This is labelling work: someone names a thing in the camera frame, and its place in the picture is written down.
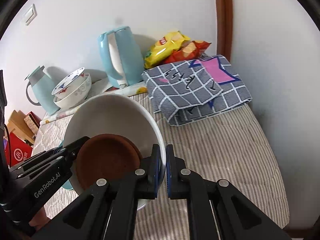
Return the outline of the large white ceramic bowl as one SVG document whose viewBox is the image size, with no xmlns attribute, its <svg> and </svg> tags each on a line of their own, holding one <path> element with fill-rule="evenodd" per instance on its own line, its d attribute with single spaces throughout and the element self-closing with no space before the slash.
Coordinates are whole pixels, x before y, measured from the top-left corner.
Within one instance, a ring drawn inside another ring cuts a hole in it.
<svg viewBox="0 0 320 240">
<path fill-rule="evenodd" d="M 151 155 L 153 144 L 160 147 L 159 188 L 166 168 L 165 143 L 152 115 L 129 97 L 106 98 L 103 102 L 79 109 L 71 118 L 63 139 L 63 146 L 88 136 L 100 134 L 122 135 L 132 141 L 143 158 Z"/>
</svg>

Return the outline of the red cardboard box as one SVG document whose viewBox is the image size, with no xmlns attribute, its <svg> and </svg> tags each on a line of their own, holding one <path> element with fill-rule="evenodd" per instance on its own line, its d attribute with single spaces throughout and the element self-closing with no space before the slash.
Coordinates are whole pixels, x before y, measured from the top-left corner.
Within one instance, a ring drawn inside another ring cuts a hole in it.
<svg viewBox="0 0 320 240">
<path fill-rule="evenodd" d="M 18 138 L 14 133 L 10 133 L 10 145 L 11 148 L 9 147 L 9 141 L 4 138 L 5 156 L 10 167 L 31 157 L 32 147 Z"/>
</svg>

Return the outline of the brown cardboard boxes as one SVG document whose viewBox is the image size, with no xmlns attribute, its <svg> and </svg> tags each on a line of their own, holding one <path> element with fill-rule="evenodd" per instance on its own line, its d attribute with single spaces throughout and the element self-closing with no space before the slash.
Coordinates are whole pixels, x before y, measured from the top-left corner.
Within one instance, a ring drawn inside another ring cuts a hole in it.
<svg viewBox="0 0 320 240">
<path fill-rule="evenodd" d="M 41 119 L 33 112 L 24 114 L 22 111 L 13 110 L 7 122 L 9 133 L 14 133 L 22 141 L 33 145 L 39 131 Z"/>
</svg>

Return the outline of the white bowl with grey swirls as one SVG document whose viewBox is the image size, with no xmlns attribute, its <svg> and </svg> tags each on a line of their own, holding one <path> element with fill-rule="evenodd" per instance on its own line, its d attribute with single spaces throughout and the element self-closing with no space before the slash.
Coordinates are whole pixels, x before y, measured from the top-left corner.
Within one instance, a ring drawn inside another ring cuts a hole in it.
<svg viewBox="0 0 320 240">
<path fill-rule="evenodd" d="M 75 91 L 63 99 L 58 99 L 55 96 L 53 102 L 61 109 L 69 109 L 83 102 L 92 87 L 90 74 L 85 73 L 85 78 L 85 81 Z"/>
</svg>

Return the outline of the striped quilted table cover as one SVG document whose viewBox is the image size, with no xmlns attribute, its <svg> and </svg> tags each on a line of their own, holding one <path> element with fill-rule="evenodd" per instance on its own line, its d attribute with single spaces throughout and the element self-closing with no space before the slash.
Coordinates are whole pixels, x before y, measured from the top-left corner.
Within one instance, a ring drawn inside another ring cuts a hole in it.
<svg viewBox="0 0 320 240">
<path fill-rule="evenodd" d="M 75 239 L 76 231 L 62 223 L 72 205 L 88 194 L 103 213 L 101 239 L 288 239 L 284 231 L 289 207 L 276 158 L 252 111 L 247 106 L 227 113 L 171 126 L 155 114 L 146 96 L 129 97 L 140 103 L 156 121 L 166 146 L 185 161 L 191 171 L 191 198 L 173 200 L 167 193 L 167 155 L 163 182 L 152 200 L 138 199 L 138 180 L 130 173 L 119 184 L 98 181 L 82 189 L 76 176 L 76 160 L 68 179 L 73 199 L 59 199 L 59 188 L 49 199 L 56 210 L 47 225 L 58 229 L 41 232 L 39 239 Z M 71 118 L 42 125 L 33 155 L 63 146 Z"/>
</svg>

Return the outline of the white bowl with blue pattern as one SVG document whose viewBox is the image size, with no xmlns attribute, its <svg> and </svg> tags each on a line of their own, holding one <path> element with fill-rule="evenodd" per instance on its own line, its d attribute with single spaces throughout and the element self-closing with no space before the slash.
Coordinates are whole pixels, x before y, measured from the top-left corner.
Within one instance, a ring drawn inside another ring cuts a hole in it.
<svg viewBox="0 0 320 240">
<path fill-rule="evenodd" d="M 85 68 L 81 67 L 62 79 L 52 90 L 52 95 L 63 99 L 75 91 L 85 79 Z"/>
</svg>

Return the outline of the light blue thermos jug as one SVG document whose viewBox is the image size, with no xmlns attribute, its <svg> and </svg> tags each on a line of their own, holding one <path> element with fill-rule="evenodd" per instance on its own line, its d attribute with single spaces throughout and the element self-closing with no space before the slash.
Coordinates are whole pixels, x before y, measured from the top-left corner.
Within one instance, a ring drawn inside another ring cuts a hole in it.
<svg viewBox="0 0 320 240">
<path fill-rule="evenodd" d="M 44 72 L 44 66 L 38 66 L 33 72 L 31 72 L 25 80 L 28 80 L 25 94 L 28 101 L 34 106 L 41 106 L 48 115 L 52 115 L 60 108 L 54 103 L 54 95 L 52 94 L 56 84 L 53 80 Z M 31 86 L 33 94 L 37 99 L 37 102 L 31 100 L 28 94 L 28 87 Z"/>
</svg>

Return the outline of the grey checkered folded cloth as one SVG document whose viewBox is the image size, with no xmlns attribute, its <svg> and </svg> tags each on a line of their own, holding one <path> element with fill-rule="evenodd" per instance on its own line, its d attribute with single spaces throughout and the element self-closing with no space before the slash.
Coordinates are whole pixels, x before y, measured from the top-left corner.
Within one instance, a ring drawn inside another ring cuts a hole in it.
<svg viewBox="0 0 320 240">
<path fill-rule="evenodd" d="M 163 64 L 142 74 L 153 111 L 171 126 L 183 126 L 233 110 L 252 100 L 223 55 Z"/>
</svg>

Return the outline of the rolled floral plastic sheet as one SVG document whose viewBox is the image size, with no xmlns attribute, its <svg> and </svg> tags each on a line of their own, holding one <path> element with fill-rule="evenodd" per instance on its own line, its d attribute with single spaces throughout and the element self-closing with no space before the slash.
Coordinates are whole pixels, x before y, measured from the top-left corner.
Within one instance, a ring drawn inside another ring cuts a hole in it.
<svg viewBox="0 0 320 240">
<path fill-rule="evenodd" d="M 80 103 L 79 105 L 68 109 L 68 110 L 59 110 L 57 113 L 54 113 L 53 115 L 46 115 L 41 121 L 40 125 L 45 125 L 50 122 L 65 118 L 67 116 L 75 114 L 79 109 L 82 109 L 83 107 L 87 107 L 90 104 L 98 104 L 103 102 L 106 98 L 110 98 L 112 96 L 115 97 L 131 97 L 138 94 L 144 94 L 147 93 L 147 87 L 144 82 L 137 83 L 135 85 L 122 88 L 122 89 L 116 89 L 109 92 L 103 92 L 102 94 L 93 96 L 89 99 L 86 99 L 83 103 Z"/>
</svg>

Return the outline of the light blue electric kettle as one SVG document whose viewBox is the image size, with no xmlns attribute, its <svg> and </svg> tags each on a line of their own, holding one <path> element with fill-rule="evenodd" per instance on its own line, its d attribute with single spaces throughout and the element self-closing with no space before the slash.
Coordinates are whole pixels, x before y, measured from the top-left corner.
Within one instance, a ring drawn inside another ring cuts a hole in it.
<svg viewBox="0 0 320 240">
<path fill-rule="evenodd" d="M 97 41 L 104 70 L 113 87 L 125 88 L 142 81 L 144 60 L 130 27 L 105 32 Z"/>
</svg>

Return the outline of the red chips bag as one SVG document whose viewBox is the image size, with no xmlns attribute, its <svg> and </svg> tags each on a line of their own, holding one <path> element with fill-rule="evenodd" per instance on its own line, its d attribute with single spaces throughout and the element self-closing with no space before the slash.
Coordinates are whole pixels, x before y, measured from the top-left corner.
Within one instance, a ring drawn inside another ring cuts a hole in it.
<svg viewBox="0 0 320 240">
<path fill-rule="evenodd" d="M 183 45 L 181 49 L 173 52 L 169 57 L 162 61 L 163 64 L 179 61 L 187 61 L 199 58 L 206 49 L 211 45 L 210 42 L 202 40 L 193 40 L 187 45 Z"/>
</svg>

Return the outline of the yellow chips bag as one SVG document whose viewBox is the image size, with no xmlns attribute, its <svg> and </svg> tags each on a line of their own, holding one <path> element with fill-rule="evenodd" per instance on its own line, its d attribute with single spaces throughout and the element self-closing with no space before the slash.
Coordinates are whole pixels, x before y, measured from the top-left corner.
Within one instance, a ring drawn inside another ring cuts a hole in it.
<svg viewBox="0 0 320 240">
<path fill-rule="evenodd" d="M 184 42 L 190 41 L 190 37 L 183 35 L 180 31 L 167 33 L 158 40 L 144 56 L 144 68 L 151 69 L 156 64 L 162 62 L 173 52 L 178 51 Z"/>
</svg>

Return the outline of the white wall switch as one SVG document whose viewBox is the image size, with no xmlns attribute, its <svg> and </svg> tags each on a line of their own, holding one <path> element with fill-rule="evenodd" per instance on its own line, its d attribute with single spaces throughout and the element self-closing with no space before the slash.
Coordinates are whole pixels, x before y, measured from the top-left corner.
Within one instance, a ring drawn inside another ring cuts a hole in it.
<svg viewBox="0 0 320 240">
<path fill-rule="evenodd" d="M 23 23 L 25 25 L 29 25 L 34 18 L 37 16 L 37 11 L 35 4 L 32 4 L 31 7 L 27 10 L 27 12 L 23 15 Z"/>
</svg>

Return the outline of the brown wooden door frame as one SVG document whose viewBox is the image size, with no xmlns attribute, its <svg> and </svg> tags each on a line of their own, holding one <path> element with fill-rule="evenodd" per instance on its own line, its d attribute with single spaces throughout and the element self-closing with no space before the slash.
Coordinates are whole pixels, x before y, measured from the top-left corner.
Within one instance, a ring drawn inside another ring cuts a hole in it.
<svg viewBox="0 0 320 240">
<path fill-rule="evenodd" d="M 216 0 L 217 53 L 231 59 L 233 41 L 233 0 Z"/>
</svg>

